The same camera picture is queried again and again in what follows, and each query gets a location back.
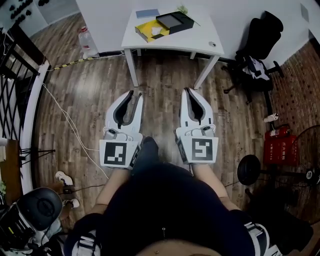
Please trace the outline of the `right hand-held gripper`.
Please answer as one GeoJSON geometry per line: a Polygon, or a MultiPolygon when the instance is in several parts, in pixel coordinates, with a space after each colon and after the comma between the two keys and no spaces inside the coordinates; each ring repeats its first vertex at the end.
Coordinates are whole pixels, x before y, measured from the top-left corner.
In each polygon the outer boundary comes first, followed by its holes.
{"type": "Polygon", "coordinates": [[[181,94],[179,117],[181,127],[175,133],[182,162],[185,165],[215,163],[219,138],[215,137],[211,105],[194,89],[186,87],[181,94]]]}

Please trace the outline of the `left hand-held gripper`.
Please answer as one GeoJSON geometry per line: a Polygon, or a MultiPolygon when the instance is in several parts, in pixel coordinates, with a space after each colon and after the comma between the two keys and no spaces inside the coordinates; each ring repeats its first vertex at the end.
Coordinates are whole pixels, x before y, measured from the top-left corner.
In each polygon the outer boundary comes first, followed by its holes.
{"type": "Polygon", "coordinates": [[[137,161],[143,140],[143,135],[139,132],[144,98],[141,93],[137,96],[130,118],[125,121],[133,94],[133,90],[125,92],[106,112],[104,137],[99,141],[99,160],[102,167],[131,170],[137,161]]]}

